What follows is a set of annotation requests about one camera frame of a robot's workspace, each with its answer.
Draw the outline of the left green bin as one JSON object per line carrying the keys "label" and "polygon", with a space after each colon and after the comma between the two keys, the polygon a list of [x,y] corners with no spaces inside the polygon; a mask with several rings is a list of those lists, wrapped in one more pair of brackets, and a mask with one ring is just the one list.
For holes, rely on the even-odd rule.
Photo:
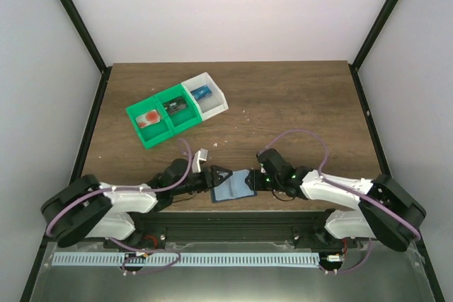
{"label": "left green bin", "polygon": [[127,107],[126,113],[145,149],[173,136],[169,116],[155,96]]}

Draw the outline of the middle green bin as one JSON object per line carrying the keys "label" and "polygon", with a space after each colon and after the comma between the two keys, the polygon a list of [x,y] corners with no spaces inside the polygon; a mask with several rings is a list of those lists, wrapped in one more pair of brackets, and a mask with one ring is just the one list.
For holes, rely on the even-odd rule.
{"label": "middle green bin", "polygon": [[202,122],[195,100],[182,84],[158,92],[155,97],[164,108],[164,117],[169,119],[174,134],[180,134]]}

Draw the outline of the left black side rail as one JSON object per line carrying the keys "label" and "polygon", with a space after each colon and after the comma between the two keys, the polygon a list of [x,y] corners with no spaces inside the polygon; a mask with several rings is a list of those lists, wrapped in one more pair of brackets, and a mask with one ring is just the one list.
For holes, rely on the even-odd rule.
{"label": "left black side rail", "polygon": [[101,78],[100,78],[100,81],[99,81],[99,84],[98,84],[98,87],[96,90],[95,97],[93,99],[93,104],[91,106],[91,110],[90,110],[90,113],[88,116],[86,127],[84,129],[84,133],[83,133],[83,136],[81,139],[79,150],[76,155],[76,160],[74,162],[74,167],[72,169],[68,185],[72,184],[75,180],[79,179],[83,172],[84,165],[86,162],[86,157],[88,155],[89,147],[91,145],[93,133],[96,128],[98,115],[99,115],[99,112],[101,109],[101,105],[103,103],[106,89],[108,87],[108,82],[110,79],[112,68],[113,68],[112,66],[109,66],[101,74]]}

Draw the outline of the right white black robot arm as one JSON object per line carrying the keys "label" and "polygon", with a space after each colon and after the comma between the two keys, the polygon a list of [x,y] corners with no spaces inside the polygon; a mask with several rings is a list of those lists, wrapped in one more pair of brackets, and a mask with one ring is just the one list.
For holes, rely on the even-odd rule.
{"label": "right white black robot arm", "polygon": [[389,175],[350,179],[305,166],[294,168],[275,149],[258,154],[257,160],[261,168],[249,171],[245,179],[251,190],[340,205],[328,210],[314,230],[315,241],[322,247],[343,238],[373,238],[404,252],[420,239],[426,210]]}

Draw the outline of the green bin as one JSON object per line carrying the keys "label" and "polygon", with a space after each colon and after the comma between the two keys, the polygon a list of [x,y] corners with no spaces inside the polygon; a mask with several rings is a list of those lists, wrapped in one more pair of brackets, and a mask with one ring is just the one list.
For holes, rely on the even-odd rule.
{"label": "green bin", "polygon": [[155,96],[127,107],[126,113],[145,149],[173,136],[169,116]]}
{"label": "green bin", "polygon": [[164,117],[169,119],[174,134],[180,134],[202,122],[195,100],[182,84],[158,92],[155,97],[164,108]]}

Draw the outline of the white bin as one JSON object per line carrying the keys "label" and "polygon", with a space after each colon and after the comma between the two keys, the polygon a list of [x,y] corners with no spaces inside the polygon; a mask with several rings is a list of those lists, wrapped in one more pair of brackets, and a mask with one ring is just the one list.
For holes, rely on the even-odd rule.
{"label": "white bin", "polygon": [[[223,91],[207,72],[183,81],[181,85],[188,92],[189,98],[194,101],[202,121],[209,120],[229,109],[229,105]],[[194,97],[192,97],[190,92],[203,85],[208,85],[210,87],[212,96],[197,102]]]}

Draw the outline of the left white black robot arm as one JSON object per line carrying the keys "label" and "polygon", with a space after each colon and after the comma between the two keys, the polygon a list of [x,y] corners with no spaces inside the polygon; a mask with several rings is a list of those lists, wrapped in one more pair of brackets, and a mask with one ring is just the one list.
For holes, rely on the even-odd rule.
{"label": "left white black robot arm", "polygon": [[174,197],[206,192],[225,183],[233,172],[211,165],[191,171],[190,162],[178,158],[164,172],[140,185],[111,185],[84,175],[48,199],[40,208],[47,223],[45,234],[61,248],[85,238],[115,238],[129,248],[144,241],[144,229],[131,213],[158,212]]}

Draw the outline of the right black side rail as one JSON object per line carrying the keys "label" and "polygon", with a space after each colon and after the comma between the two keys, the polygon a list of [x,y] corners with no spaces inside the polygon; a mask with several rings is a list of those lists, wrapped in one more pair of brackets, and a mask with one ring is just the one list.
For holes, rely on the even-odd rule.
{"label": "right black side rail", "polygon": [[363,111],[363,115],[365,117],[365,122],[367,124],[369,135],[370,135],[371,140],[372,140],[372,145],[374,147],[374,152],[375,152],[375,155],[377,157],[377,161],[378,161],[378,164],[379,164],[379,169],[381,170],[380,175],[388,175],[388,176],[390,176],[391,175],[391,171],[389,169],[389,164],[388,164],[388,162],[386,160],[386,156],[384,154],[382,143],[380,142],[379,135],[378,135],[378,132],[377,132],[377,128],[375,126],[375,123],[374,123],[374,120],[373,120],[373,117],[372,117],[372,113],[371,113],[371,110],[369,108],[369,104],[367,102],[365,91],[364,91],[364,89],[362,87],[362,83],[360,81],[360,77],[359,77],[358,71],[352,64],[349,64],[348,67],[349,67],[349,70],[350,70],[350,73],[351,73],[351,76],[352,76],[352,80],[353,80],[353,83],[354,83],[354,86],[355,86],[355,90],[357,92],[357,96],[358,96],[358,99],[359,99],[359,102],[360,102],[360,106],[361,106],[362,111]]}

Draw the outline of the blue leather card holder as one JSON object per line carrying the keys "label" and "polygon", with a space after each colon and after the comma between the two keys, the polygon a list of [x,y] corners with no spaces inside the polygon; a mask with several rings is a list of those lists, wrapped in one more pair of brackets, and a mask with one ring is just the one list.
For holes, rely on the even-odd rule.
{"label": "blue leather card holder", "polygon": [[225,182],[211,189],[213,203],[255,197],[258,193],[246,184],[249,170],[234,171]]}

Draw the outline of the blue credit card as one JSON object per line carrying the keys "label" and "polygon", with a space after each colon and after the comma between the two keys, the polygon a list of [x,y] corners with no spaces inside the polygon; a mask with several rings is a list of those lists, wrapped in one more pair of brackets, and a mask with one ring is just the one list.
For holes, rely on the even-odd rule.
{"label": "blue credit card", "polygon": [[208,85],[203,85],[199,88],[196,88],[190,92],[192,97],[199,102],[201,100],[204,100],[210,96],[212,96],[212,91]]}

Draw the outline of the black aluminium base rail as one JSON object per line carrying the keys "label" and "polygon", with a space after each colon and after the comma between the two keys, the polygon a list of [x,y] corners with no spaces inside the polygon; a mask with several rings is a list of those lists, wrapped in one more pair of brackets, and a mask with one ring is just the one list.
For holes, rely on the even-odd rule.
{"label": "black aluminium base rail", "polygon": [[333,210],[131,213],[135,230],[123,244],[163,249],[167,243],[289,242],[313,251],[337,250],[354,236],[334,236],[324,225]]}

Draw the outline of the grey metal sheet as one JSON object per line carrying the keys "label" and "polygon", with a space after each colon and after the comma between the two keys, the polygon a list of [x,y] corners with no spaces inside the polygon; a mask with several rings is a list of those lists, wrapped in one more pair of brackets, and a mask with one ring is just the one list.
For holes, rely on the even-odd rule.
{"label": "grey metal sheet", "polygon": [[[49,245],[31,301],[434,301],[416,248],[399,253],[374,243],[347,252],[345,267],[328,273],[308,267],[54,266],[56,252],[103,251],[98,246],[62,250]],[[186,252],[285,252],[283,245],[193,243]]]}

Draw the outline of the left black frame post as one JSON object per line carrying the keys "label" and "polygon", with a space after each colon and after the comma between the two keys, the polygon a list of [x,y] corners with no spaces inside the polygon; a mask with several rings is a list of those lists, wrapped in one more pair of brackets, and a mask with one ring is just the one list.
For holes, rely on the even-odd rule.
{"label": "left black frame post", "polygon": [[63,6],[64,10],[66,11],[70,21],[72,22],[74,28],[76,29],[79,37],[81,38],[85,48],[87,49],[88,53],[90,54],[93,62],[95,63],[99,72],[104,73],[107,69],[107,66],[96,47],[96,44],[91,37],[86,24],[84,23],[83,18],[81,17],[75,3],[73,0],[59,0],[61,5]]}

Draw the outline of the white red credit card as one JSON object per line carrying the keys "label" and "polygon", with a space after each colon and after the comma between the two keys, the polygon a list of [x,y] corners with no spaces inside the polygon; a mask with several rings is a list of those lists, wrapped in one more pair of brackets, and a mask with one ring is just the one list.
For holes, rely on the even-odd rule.
{"label": "white red credit card", "polygon": [[158,110],[150,110],[135,118],[136,124],[140,129],[160,123],[161,116]]}

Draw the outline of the black frame post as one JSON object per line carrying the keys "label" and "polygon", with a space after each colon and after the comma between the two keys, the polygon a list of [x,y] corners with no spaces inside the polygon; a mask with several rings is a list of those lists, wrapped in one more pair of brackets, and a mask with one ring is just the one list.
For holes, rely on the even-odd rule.
{"label": "black frame post", "polygon": [[377,38],[382,32],[398,2],[399,0],[385,0],[356,57],[354,58],[352,63],[354,70],[358,71],[364,64],[368,54],[377,41]]}
{"label": "black frame post", "polygon": [[88,53],[90,54],[93,62],[95,63],[99,72],[104,73],[107,69],[107,66],[96,47],[96,44],[91,37],[86,24],[84,23],[83,18],[81,17],[75,3],[73,0],[59,0],[61,5],[63,6],[64,10],[66,11],[70,21],[72,22],[74,28],[76,29],[79,37],[81,38],[85,48],[87,49]]}

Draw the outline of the black side rail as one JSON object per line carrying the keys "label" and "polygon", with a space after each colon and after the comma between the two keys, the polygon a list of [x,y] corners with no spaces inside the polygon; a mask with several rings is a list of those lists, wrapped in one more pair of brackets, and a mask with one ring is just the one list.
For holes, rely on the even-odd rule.
{"label": "black side rail", "polygon": [[100,78],[100,81],[99,81],[99,84],[98,84],[98,87],[96,90],[95,97],[93,99],[93,104],[91,106],[91,110],[90,110],[90,113],[88,116],[86,127],[84,129],[84,133],[83,133],[83,136],[81,139],[79,150],[76,155],[76,160],[74,162],[74,167],[72,169],[68,185],[72,184],[75,180],[79,179],[83,172],[84,165],[86,162],[86,157],[88,155],[89,147],[91,145],[93,133],[96,128],[98,115],[99,115],[99,112],[101,109],[101,105],[103,103],[106,89],[108,87],[108,82],[110,79],[112,68],[113,68],[112,66],[109,66],[101,74],[101,78]]}
{"label": "black side rail", "polygon": [[364,91],[364,89],[362,87],[362,83],[360,81],[360,77],[359,77],[358,71],[352,64],[349,64],[348,67],[349,67],[349,70],[350,70],[350,73],[351,73],[351,76],[352,76],[352,80],[353,80],[353,83],[354,83],[354,86],[355,86],[355,90],[357,92],[357,96],[358,96],[358,99],[359,99],[359,102],[360,102],[360,106],[361,106],[362,111],[363,111],[363,115],[365,117],[365,122],[367,124],[369,135],[370,135],[371,140],[372,140],[372,145],[374,147],[374,152],[375,152],[375,155],[377,157],[377,161],[378,161],[378,164],[379,164],[379,169],[381,170],[380,175],[388,175],[388,176],[390,176],[391,175],[391,171],[389,169],[389,164],[388,164],[388,162],[386,160],[386,156],[384,154],[382,143],[380,142],[379,135],[378,135],[378,132],[377,132],[377,128],[375,126],[375,123],[374,123],[374,120],[373,120],[373,117],[372,117],[372,113],[371,113],[371,110],[369,108],[369,104],[367,102],[365,91]]}

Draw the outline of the right black frame post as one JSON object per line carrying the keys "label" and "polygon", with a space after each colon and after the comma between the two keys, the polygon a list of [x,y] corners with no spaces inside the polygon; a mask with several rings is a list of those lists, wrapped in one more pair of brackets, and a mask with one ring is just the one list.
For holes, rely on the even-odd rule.
{"label": "right black frame post", "polygon": [[358,71],[364,64],[368,54],[377,41],[377,38],[382,32],[398,2],[399,0],[385,0],[356,57],[354,58],[352,63],[354,70]]}

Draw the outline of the black credit card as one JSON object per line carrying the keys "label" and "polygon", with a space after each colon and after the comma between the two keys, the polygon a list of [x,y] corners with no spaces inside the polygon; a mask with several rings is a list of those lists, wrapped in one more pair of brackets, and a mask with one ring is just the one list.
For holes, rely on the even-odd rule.
{"label": "black credit card", "polygon": [[163,107],[168,115],[174,115],[187,108],[187,103],[183,96],[178,96],[163,103]]}

